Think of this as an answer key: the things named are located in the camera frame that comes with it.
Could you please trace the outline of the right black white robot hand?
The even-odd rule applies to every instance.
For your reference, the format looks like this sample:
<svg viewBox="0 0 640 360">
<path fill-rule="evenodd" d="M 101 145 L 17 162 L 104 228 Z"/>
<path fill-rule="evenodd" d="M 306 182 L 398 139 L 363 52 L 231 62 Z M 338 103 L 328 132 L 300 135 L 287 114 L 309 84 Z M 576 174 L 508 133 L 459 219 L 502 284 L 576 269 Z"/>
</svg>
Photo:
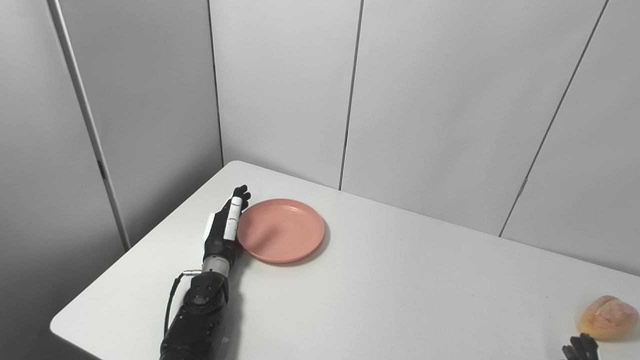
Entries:
<svg viewBox="0 0 640 360">
<path fill-rule="evenodd" d="M 569 339 L 570 344 L 562 346 L 566 360 L 600 360 L 598 342 L 588 333 L 581 333 Z"/>
</svg>

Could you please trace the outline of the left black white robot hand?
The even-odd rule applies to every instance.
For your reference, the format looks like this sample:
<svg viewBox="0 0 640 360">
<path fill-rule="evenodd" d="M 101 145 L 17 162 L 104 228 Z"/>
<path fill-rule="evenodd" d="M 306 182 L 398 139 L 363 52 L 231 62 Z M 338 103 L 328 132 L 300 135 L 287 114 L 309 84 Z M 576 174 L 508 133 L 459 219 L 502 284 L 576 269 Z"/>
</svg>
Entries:
<svg viewBox="0 0 640 360">
<path fill-rule="evenodd" d="M 230 267 L 235 264 L 238 252 L 237 246 L 234 243 L 235 239 L 230 240 L 224 238 L 227 219 L 229 218 L 229 211 L 233 207 L 234 198 L 239 198 L 241 200 L 240 205 L 238 205 L 238 215 L 242 215 L 244 210 L 249 207 L 249 200 L 251 196 L 249 187 L 246 184 L 236 187 L 231 198 L 229 198 L 224 206 L 214 214 L 204 243 L 204 261 L 209 258 L 216 257 L 226 260 Z"/>
</svg>

